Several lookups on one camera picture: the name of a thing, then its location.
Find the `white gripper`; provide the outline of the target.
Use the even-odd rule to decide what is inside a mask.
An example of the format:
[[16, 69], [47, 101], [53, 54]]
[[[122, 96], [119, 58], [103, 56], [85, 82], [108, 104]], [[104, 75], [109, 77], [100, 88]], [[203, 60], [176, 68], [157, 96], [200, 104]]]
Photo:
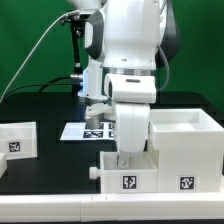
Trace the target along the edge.
[[144, 150], [150, 122], [150, 105], [156, 101], [153, 76], [105, 76], [104, 92], [115, 110], [118, 166], [128, 166], [130, 154]]

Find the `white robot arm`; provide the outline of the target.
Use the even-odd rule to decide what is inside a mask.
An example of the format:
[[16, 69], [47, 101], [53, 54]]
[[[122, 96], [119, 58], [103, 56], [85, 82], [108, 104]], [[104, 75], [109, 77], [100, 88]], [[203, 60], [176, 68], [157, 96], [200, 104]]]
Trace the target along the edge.
[[105, 102], [86, 108], [91, 128], [101, 116], [115, 122], [117, 165], [143, 152], [150, 105], [160, 89], [153, 73], [167, 66], [179, 47], [172, 0], [68, 0], [86, 16], [84, 46], [105, 72]]

